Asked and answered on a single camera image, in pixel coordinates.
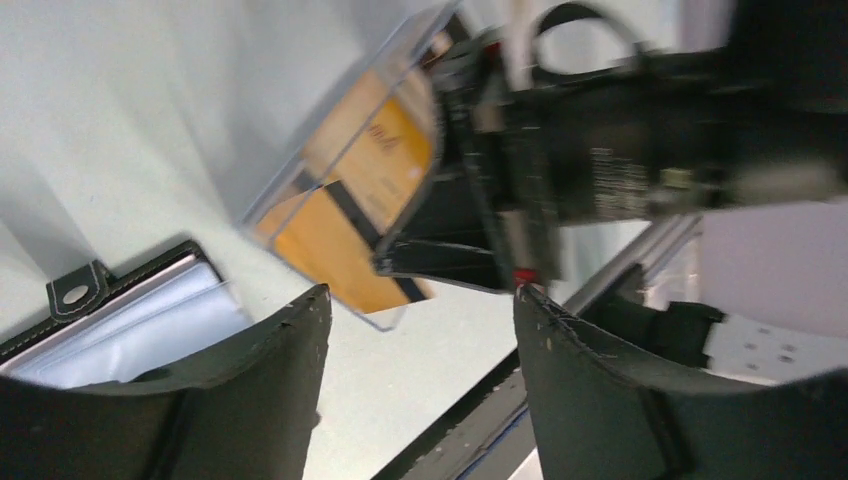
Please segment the clear plastic card tray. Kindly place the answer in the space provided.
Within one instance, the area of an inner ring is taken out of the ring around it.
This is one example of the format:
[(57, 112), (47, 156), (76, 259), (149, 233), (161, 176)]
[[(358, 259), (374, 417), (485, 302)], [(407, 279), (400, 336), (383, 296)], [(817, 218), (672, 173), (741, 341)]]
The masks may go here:
[(437, 164), (440, 114), (427, 69), (451, 46), (458, 5), (349, 7), (360, 56), (291, 134), (241, 221), (286, 265), (387, 332), (411, 304), (432, 297), (422, 280), (379, 275), (373, 259)]

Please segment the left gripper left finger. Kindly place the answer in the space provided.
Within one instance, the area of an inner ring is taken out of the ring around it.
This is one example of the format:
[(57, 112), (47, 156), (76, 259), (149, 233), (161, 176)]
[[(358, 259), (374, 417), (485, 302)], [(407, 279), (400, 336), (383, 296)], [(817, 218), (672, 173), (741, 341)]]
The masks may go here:
[(5, 479), (299, 479), (332, 324), (316, 285), (128, 383), (1, 382)]

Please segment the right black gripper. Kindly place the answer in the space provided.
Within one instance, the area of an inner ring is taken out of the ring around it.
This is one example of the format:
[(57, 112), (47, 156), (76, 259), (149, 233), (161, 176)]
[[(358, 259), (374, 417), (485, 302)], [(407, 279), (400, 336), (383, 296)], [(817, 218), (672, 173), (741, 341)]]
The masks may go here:
[(560, 276), (563, 226), (730, 205), (721, 57), (647, 53), (554, 82), (536, 69), (516, 92), (497, 44), (453, 47), (431, 73), (440, 172), (378, 242), (376, 272), (505, 292)]

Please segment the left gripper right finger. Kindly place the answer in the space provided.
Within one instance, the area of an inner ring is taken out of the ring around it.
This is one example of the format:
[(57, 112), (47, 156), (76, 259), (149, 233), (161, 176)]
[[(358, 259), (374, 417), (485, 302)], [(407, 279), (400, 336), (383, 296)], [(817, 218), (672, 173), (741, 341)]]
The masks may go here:
[(663, 359), (514, 299), (518, 355), (548, 479), (843, 479), (847, 373), (766, 387)]

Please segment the black card holder wallet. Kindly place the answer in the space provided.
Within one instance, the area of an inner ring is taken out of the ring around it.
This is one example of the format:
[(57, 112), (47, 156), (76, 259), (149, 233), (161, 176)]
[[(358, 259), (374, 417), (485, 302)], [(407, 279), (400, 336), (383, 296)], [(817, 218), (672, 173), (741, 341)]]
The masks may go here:
[(193, 240), (124, 275), (93, 260), (46, 291), (48, 318), (1, 345), (5, 377), (59, 389), (129, 382), (252, 323)]

